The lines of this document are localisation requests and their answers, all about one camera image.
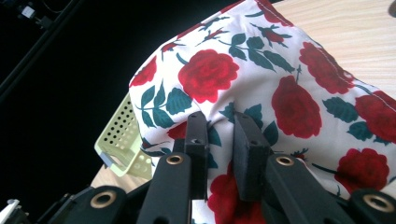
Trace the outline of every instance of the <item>brass grommet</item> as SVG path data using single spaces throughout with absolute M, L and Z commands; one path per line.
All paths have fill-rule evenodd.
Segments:
M 91 207 L 93 208 L 105 208 L 114 201 L 116 201 L 117 194 L 113 190 L 106 190 L 103 192 L 100 192 L 96 194 L 92 199 L 91 199 Z
M 363 200 L 365 203 L 370 205 L 370 207 L 381 212 L 391 213 L 395 210 L 395 207 L 392 203 L 390 203 L 387 199 L 375 194 L 366 194 L 363 196 Z
M 171 165 L 178 165 L 181 164 L 183 162 L 183 158 L 181 156 L 170 156 L 168 158 L 166 158 L 166 162 L 168 162 Z
M 294 161 L 292 161 L 289 157 L 285 156 L 276 157 L 276 161 L 277 163 L 284 166 L 292 166 L 294 164 Z

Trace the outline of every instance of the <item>floral fabric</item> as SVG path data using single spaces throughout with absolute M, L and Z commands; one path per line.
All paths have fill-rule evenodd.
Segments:
M 154 170 L 184 137 L 187 116 L 204 113 L 209 199 L 194 201 L 195 223 L 264 222 L 258 203 L 238 199 L 234 111 L 336 195 L 382 189 L 396 176 L 396 101 L 354 78 L 266 0 L 237 2 L 164 43 L 132 78 L 130 95 Z

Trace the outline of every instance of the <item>green leaf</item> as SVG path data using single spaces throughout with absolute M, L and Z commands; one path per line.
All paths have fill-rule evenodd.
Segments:
M 264 52 L 264 56 L 274 65 L 283 68 L 287 72 L 292 72 L 295 69 L 280 55 L 277 53 L 273 53 L 269 50 Z
M 176 54 L 176 57 L 177 57 L 177 59 L 178 59 L 178 61 L 179 62 L 181 62 L 182 64 L 187 64 L 187 63 L 189 63 L 189 62 L 187 62 L 186 60 L 184 60 L 181 56 L 180 56 L 180 54 Z
M 270 123 L 270 125 L 265 128 L 263 135 L 267 139 L 270 146 L 273 146 L 277 142 L 279 132 L 274 121 L 272 121 L 272 123 Z
M 163 82 L 161 83 L 161 87 L 157 92 L 157 95 L 154 98 L 154 106 L 158 107 L 165 102 L 165 90 L 163 89 Z
M 352 134 L 354 137 L 361 141 L 365 141 L 373 137 L 373 134 L 367 128 L 367 124 L 364 121 L 356 122 L 350 125 L 348 133 Z
M 263 11 L 260 11 L 260 12 L 258 12 L 258 13 L 254 13 L 254 14 L 251 14 L 251 15 L 246 15 L 246 17 L 259 17 L 259 16 L 262 16 L 262 15 L 264 15 L 264 12 Z
M 215 159 L 213 158 L 212 153 L 209 152 L 207 159 L 208 159 L 207 168 L 212 168 L 212 169 L 219 168 L 218 164 L 215 162 Z
M 337 193 L 336 193 L 335 195 L 336 195 L 337 197 L 340 197 L 340 196 L 341 196 L 340 186 L 337 185 L 337 188 L 338 188 L 338 190 L 337 190 Z
M 330 174 L 334 174 L 334 175 L 337 174 L 336 171 L 331 170 L 331 169 L 326 168 L 326 167 L 323 167 L 323 166 L 321 166 L 321 165 L 317 165 L 317 164 L 312 163 L 312 166 L 318 168 L 318 169 L 321 170 L 321 171 L 324 171 L 324 172 L 327 172 L 327 173 L 330 173 Z
M 173 88 L 168 94 L 168 101 L 166 102 L 166 110 L 171 115 L 186 111 L 192 107 L 192 99 L 184 91 L 178 88 Z
M 255 64 L 257 64 L 258 66 L 261 66 L 263 68 L 266 69 L 270 69 L 270 70 L 274 70 L 274 67 L 272 66 L 272 64 L 270 63 L 270 61 L 268 61 L 266 58 L 264 58 L 262 55 L 260 55 L 258 52 L 256 52 L 253 49 L 249 49 L 248 50 L 248 57 L 251 61 L 253 61 Z
M 291 35 L 280 35 L 280 36 L 282 36 L 283 38 L 292 38 Z
M 154 118 L 155 124 L 162 128 L 170 128 L 175 124 L 165 111 L 158 108 L 152 110 L 152 117 Z
M 162 147 L 162 148 L 161 148 L 161 151 L 162 151 L 163 153 L 165 153 L 165 154 L 170 154 L 170 153 L 172 153 L 171 149 L 169 149 L 169 148 L 167 148 L 167 147 Z
M 149 115 L 149 113 L 147 111 L 142 111 L 142 119 L 143 119 L 143 122 L 145 122 L 145 124 L 148 127 L 153 127 L 153 128 L 156 127 L 154 125 L 154 123 L 152 122 L 151 116 Z
M 234 35 L 231 39 L 231 45 L 240 45 L 245 42 L 247 36 L 245 34 Z
M 233 102 L 229 103 L 224 107 L 224 110 L 219 111 L 219 113 L 224 115 L 231 123 L 235 123 L 235 119 L 233 118 Z
M 262 128 L 262 125 L 264 125 L 262 123 L 262 105 L 254 105 L 251 108 L 246 109 L 244 114 L 253 118 L 254 122 L 260 129 Z
M 158 144 L 151 144 L 149 141 L 148 141 L 148 139 L 147 138 L 142 138 L 142 145 L 140 146 L 140 149 L 142 149 L 142 150 L 146 150 L 146 149 L 148 149 L 148 148 L 151 148 L 151 147 L 155 147 L 155 146 L 157 146 Z
M 247 46 L 250 49 L 262 49 L 264 48 L 264 42 L 258 36 L 254 36 L 247 40 Z
M 143 95 L 142 95 L 142 99 L 141 99 L 141 107 L 144 108 L 145 105 L 147 105 L 152 98 L 154 98 L 154 93 L 155 93 L 155 86 L 152 86 L 151 88 L 149 88 L 148 90 L 146 90 Z
M 384 139 L 382 139 L 382 138 L 380 138 L 378 136 L 375 136 L 374 142 L 383 143 L 385 146 L 387 146 L 388 144 L 391 143 L 390 141 L 384 140 Z
M 247 60 L 247 56 L 245 55 L 244 51 L 242 51 L 241 49 L 237 48 L 237 47 L 230 47 L 230 49 L 228 50 L 228 52 L 231 54 L 231 56 L 236 57 L 236 58 L 240 58 L 244 61 Z
M 355 106 L 345 102 L 340 97 L 333 97 L 329 100 L 323 101 L 323 104 L 326 106 L 327 112 L 333 114 L 335 118 L 346 123 L 350 123 L 359 117 Z
M 208 131 L 209 144 L 221 147 L 221 140 L 218 131 L 212 126 Z

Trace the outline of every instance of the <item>wooden surface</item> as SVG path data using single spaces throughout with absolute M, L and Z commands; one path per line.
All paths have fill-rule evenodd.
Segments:
M 388 14 L 391 2 L 285 0 L 274 7 L 319 42 L 344 69 L 396 99 L 396 18 Z M 130 191 L 144 182 L 132 176 L 119 178 L 103 167 L 92 185 L 115 185 Z M 396 197 L 396 183 L 385 192 Z

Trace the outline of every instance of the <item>green plastic basket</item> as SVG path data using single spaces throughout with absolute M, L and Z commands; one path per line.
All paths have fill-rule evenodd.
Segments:
M 140 150 L 140 138 L 129 94 L 95 142 L 95 150 L 117 176 L 151 179 L 151 157 Z

